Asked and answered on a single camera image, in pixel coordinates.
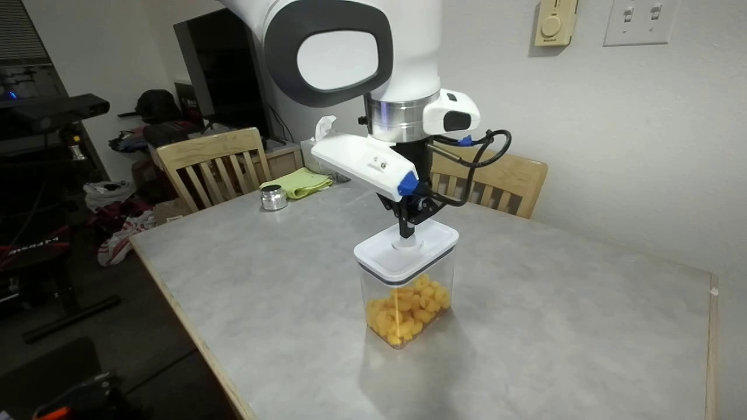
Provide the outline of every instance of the wooden chair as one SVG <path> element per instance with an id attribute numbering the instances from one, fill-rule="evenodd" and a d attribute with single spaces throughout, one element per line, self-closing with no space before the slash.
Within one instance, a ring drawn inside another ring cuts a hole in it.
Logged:
<path id="1" fill-rule="evenodd" d="M 157 153 L 192 213 L 249 193 L 270 177 L 257 128 L 171 142 Z"/>
<path id="2" fill-rule="evenodd" d="M 439 146 L 449 153 L 474 158 L 477 149 Z M 506 153 L 493 166 L 474 171 L 470 201 L 530 220 L 546 177 L 546 164 Z M 459 199 L 466 185 L 466 167 L 435 153 L 432 188 L 449 199 Z"/>

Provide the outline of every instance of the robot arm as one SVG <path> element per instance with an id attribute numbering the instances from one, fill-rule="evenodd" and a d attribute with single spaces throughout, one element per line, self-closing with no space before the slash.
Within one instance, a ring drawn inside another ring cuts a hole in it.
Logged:
<path id="1" fill-rule="evenodd" d="M 441 0 L 222 0 L 254 33 L 270 78 L 297 102 L 364 96 L 368 135 L 313 144 L 330 167 L 372 185 L 406 237 L 439 211 L 430 142 L 474 130 L 470 96 L 441 88 Z"/>

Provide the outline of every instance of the table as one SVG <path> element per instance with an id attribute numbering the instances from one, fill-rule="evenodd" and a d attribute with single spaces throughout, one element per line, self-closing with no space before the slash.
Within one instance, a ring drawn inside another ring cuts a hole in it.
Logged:
<path id="1" fill-rule="evenodd" d="M 364 327 L 353 248 L 395 216 L 354 183 L 134 244 L 242 418 L 715 418 L 709 272 L 478 206 L 437 220 L 459 230 L 453 310 L 402 349 Z"/>

